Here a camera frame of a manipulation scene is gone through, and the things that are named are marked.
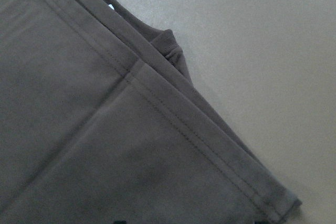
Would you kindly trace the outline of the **dark brown t-shirt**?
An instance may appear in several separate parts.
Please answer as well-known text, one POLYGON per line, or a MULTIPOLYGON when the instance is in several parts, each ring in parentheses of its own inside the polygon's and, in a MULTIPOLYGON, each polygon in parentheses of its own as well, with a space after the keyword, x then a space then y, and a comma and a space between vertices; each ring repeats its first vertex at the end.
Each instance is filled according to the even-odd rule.
POLYGON ((284 223, 301 202, 116 0, 1 0, 1 223, 284 223))

